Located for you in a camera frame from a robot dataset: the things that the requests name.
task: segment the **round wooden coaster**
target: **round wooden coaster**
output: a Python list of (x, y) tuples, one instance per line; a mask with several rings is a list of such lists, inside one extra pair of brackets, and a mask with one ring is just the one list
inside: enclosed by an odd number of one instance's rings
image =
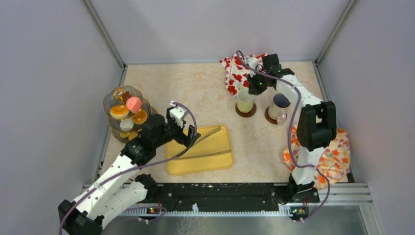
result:
[(266, 119), (267, 121), (269, 121), (270, 123), (277, 125), (277, 120), (272, 119), (272, 118), (268, 115), (268, 109), (269, 109), (269, 108), (270, 108), (270, 107), (268, 107), (268, 108), (265, 110), (265, 119)]
[(249, 118), (249, 117), (252, 117), (256, 113), (256, 104), (254, 103), (254, 106), (252, 107), (252, 109), (247, 113), (243, 113), (239, 111), (238, 105), (235, 105), (235, 111), (239, 116), (243, 118)]

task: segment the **red and white cloth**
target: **red and white cloth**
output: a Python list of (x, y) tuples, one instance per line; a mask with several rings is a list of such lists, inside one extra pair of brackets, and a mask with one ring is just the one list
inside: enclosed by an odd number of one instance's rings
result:
[[(245, 59), (255, 57), (259, 60), (259, 64), (262, 65), (262, 57), (268, 54), (261, 54), (261, 55), (250, 55), (245, 56)], [(248, 88), (249, 83), (247, 80), (249, 69), (246, 69), (242, 62), (239, 60), (236, 54), (233, 55), (232, 58), (226, 57), (223, 60), (219, 61), (226, 70), (226, 77), (225, 77), (225, 88), (233, 95), (236, 96), (238, 91)]]

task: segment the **cloth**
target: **cloth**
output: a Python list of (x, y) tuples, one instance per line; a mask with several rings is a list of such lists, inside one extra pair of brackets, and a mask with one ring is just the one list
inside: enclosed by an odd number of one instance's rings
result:
[[(293, 150), (294, 159), (297, 161), (299, 156), (300, 143), (297, 139), (297, 126), (293, 126), (291, 131), (291, 149)], [(292, 171), (295, 165), (291, 160), (288, 147), (283, 151), (285, 165)], [(350, 146), (348, 133), (345, 130), (337, 129), (336, 139), (330, 142), (330, 145), (324, 150), (320, 157), (317, 168), (330, 181), (330, 185), (339, 182), (347, 173), (350, 165)], [(326, 188), (327, 182), (317, 171), (314, 174), (314, 187)]]
[[(262, 65), (262, 57), (268, 54), (261, 54), (261, 55), (250, 55), (245, 56), (246, 59), (255, 57), (259, 59), (259, 64)], [(236, 54), (233, 55), (232, 58), (226, 57), (223, 60), (219, 61), (226, 70), (226, 77), (225, 77), (225, 88), (233, 95), (236, 96), (238, 91), (249, 88), (249, 83), (247, 80), (249, 69), (246, 69), (242, 62), (239, 60)]]

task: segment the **mug handle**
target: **mug handle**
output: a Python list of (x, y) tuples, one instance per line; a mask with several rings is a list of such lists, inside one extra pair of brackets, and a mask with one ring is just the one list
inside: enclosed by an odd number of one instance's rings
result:
[(285, 109), (281, 109), (281, 111), (278, 113), (277, 116), (277, 124), (283, 124), (285, 122), (285, 120), (287, 119), (287, 112), (285, 111)]

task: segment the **white wall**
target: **white wall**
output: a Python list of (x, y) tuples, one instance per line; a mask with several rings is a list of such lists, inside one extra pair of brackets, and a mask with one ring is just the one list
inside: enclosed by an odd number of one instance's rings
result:
[(79, 0), (0, 2), (0, 234), (56, 234), (92, 179), (120, 77)]
[(348, 0), (92, 0), (125, 63), (314, 60)]
[(360, 1), (322, 64), (387, 234), (413, 234), (415, 1)]

